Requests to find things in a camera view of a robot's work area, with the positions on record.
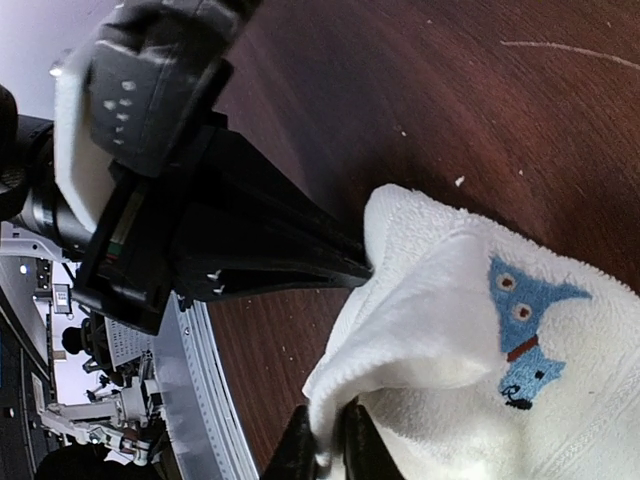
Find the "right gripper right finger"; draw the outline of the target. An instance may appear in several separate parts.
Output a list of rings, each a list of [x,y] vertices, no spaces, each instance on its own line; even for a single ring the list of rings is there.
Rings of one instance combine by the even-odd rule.
[[[363,405],[350,402],[345,407],[341,437],[347,479],[404,479]]]

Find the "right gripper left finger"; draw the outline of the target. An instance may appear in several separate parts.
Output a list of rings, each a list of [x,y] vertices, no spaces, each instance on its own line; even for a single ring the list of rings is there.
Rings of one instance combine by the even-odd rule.
[[[316,449],[310,429],[308,407],[297,406],[262,480],[312,480],[317,477]]]

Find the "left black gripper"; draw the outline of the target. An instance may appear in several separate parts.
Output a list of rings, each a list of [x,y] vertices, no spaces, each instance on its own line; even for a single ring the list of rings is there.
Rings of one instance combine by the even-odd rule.
[[[159,177],[118,170],[75,280],[82,305],[156,335],[172,281],[184,298],[213,302],[354,289],[371,278],[357,229],[316,205],[244,136],[221,127],[226,122],[212,106],[232,74],[223,60]],[[189,257],[170,260],[191,195]]]

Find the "white towel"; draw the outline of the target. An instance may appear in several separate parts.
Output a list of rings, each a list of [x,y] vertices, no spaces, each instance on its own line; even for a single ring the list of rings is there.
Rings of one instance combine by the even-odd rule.
[[[371,279],[308,377],[323,479],[338,415],[372,417],[408,479],[635,479],[639,298],[485,217],[388,184],[364,213]]]

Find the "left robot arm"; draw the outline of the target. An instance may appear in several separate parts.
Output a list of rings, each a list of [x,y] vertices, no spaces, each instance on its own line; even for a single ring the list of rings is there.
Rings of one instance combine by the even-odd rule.
[[[111,164],[93,228],[54,181],[53,124],[1,94],[1,217],[80,263],[76,300],[140,332],[182,309],[280,290],[355,288],[372,274],[361,239],[311,201],[224,114],[207,114],[156,179]]]

